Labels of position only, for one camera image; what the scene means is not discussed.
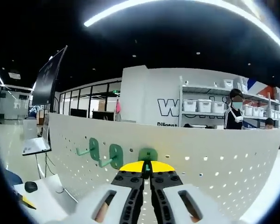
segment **shelf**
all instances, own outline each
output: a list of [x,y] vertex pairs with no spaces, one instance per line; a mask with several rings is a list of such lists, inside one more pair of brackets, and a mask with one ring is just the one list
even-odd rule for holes
[[[228,96],[229,92],[230,92],[230,90],[228,90],[226,88],[202,86],[202,85],[183,85],[182,91],[190,92],[190,93],[212,94],[212,95],[223,95],[223,96]],[[258,95],[244,93],[243,96],[244,96],[244,99],[249,99],[249,100],[253,100],[253,101],[257,101],[257,102],[265,102],[265,103],[269,102],[268,98],[258,96]],[[280,105],[280,102],[278,102],[276,100],[271,100],[271,104]]]
[[[223,117],[224,113],[207,113],[207,112],[190,112],[190,111],[183,111],[183,115],[197,115],[197,116],[207,116],[207,117]],[[256,119],[256,120],[266,120],[267,117],[254,117],[254,116],[244,116],[246,119]]]

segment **floor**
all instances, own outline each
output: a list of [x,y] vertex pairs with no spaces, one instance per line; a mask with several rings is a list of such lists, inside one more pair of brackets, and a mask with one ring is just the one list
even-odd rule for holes
[[[0,125],[0,159],[2,167],[19,175],[23,182],[35,181],[43,175],[44,154],[22,156],[23,126],[19,121],[6,121]],[[256,223],[273,204],[280,193],[280,150],[266,185],[249,210],[241,217],[248,224]]]

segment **ceiling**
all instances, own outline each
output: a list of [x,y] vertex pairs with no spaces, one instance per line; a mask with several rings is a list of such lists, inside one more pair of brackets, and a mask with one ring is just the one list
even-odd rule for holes
[[[158,1],[83,23],[122,0],[39,0],[1,8],[0,75],[32,88],[38,70],[65,45],[57,91],[121,77],[123,68],[218,70],[280,87],[280,47],[243,17],[193,1]],[[280,19],[280,1],[267,0]],[[8,72],[20,73],[11,79]]]

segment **white pegboard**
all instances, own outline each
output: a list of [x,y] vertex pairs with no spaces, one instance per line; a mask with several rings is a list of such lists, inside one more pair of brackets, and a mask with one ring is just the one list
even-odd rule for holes
[[[276,159],[280,130],[213,130],[146,126],[50,114],[51,159],[63,186],[78,201],[117,170],[100,168],[89,154],[89,138],[99,142],[100,157],[109,145],[123,148],[124,163],[138,159],[141,148],[158,152],[158,161],[173,166],[183,183],[197,186],[217,201],[220,211],[239,219],[262,190]],[[156,222],[149,184],[145,185],[139,223]]]

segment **computer mouse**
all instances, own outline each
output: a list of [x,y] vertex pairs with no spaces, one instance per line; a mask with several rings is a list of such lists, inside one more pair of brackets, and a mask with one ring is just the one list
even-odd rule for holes
[[33,181],[27,181],[25,183],[25,191],[27,191],[28,193],[32,193],[34,191],[36,191],[37,188],[37,184]]

